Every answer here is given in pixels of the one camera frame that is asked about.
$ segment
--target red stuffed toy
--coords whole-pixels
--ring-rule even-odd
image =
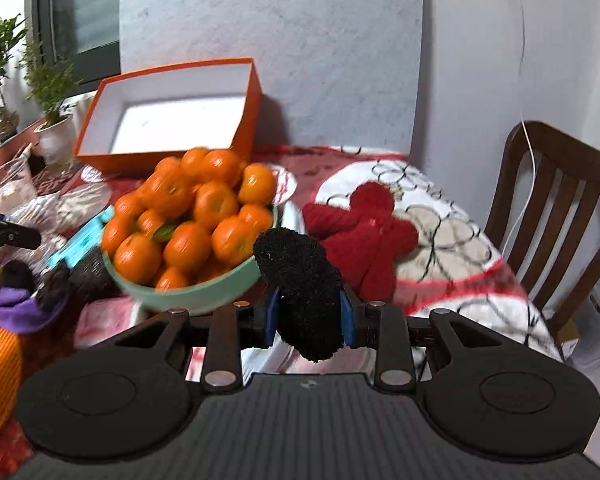
[[[349,199],[349,210],[325,204],[302,208],[307,234],[327,251],[327,259],[363,301],[391,301],[394,261],[418,245],[418,231],[393,216],[394,197],[377,182],[365,182]]]

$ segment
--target tablecloth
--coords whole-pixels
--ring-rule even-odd
[[[295,174],[298,187],[292,201],[347,207],[359,184],[380,182],[392,192],[394,214],[414,222],[419,231],[418,249],[397,262],[394,303],[410,316],[428,316],[445,307],[509,336],[555,359],[560,354],[539,311],[479,225],[447,197],[435,183],[400,153],[353,147],[261,148],[254,160],[285,166]],[[93,168],[78,172],[63,188],[103,179]],[[111,203],[135,189],[137,180],[112,178]],[[248,293],[257,298],[261,283]],[[81,305],[69,305],[53,326],[22,338],[23,380],[56,359],[74,352],[73,333]],[[288,373],[370,372],[373,350],[342,349],[320,363],[303,359],[296,351],[283,353],[276,370]],[[424,370],[424,352],[414,350],[414,360]],[[199,370],[203,349],[194,352],[193,369]],[[0,478],[30,456],[17,422],[10,420],[0,432]]]

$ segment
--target window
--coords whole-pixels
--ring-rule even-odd
[[[45,62],[70,59],[82,83],[74,94],[95,90],[120,73],[120,0],[26,0],[31,33]]]

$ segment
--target bowl of oranges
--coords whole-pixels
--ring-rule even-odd
[[[231,150],[164,158],[116,201],[102,233],[107,270],[153,310],[204,314],[230,303],[260,277],[253,243],[278,222],[276,187],[269,166]]]

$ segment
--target purple cloth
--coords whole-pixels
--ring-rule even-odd
[[[43,312],[29,292],[19,288],[0,288],[0,327],[14,334],[31,334],[42,330],[62,312],[68,298],[51,312]]]

